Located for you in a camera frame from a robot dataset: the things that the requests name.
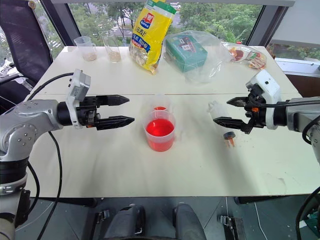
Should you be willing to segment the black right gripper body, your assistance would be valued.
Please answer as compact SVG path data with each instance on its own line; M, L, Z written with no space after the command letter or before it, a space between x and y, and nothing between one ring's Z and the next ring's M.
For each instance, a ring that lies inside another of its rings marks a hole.
M244 123L241 127L241 131L245 134L249 134L253 128L266 126L266 108L260 106L266 103L262 93L263 90L257 84L254 84L250 87L249 95L242 100L245 116L249 118L248 123Z

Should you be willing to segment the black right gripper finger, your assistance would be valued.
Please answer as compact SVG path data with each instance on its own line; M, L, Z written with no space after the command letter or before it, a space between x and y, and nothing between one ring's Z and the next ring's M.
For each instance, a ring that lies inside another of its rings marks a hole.
M245 107L248 104L248 97L234 97L228 100L226 103L235 107Z
M233 119L231 117L220 116L214 118L213 121L219 126L229 129L241 130L247 126L247 124L243 122L241 119Z

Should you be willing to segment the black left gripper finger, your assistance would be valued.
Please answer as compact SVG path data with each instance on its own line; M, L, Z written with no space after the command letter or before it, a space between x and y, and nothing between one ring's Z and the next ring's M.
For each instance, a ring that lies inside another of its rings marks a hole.
M98 106L119 106L129 101L129 98L118 94L96 96L96 104Z
M135 119L133 117L127 117L122 115L110 116L108 118L97 119L95 121L95 127L98 131L117 129L125 127L134 121Z

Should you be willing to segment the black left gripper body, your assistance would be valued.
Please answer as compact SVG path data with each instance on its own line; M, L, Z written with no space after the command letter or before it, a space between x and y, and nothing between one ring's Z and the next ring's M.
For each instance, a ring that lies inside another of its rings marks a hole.
M100 107L98 96L85 97L76 107L76 115L81 126L99 129L100 114L97 109Z

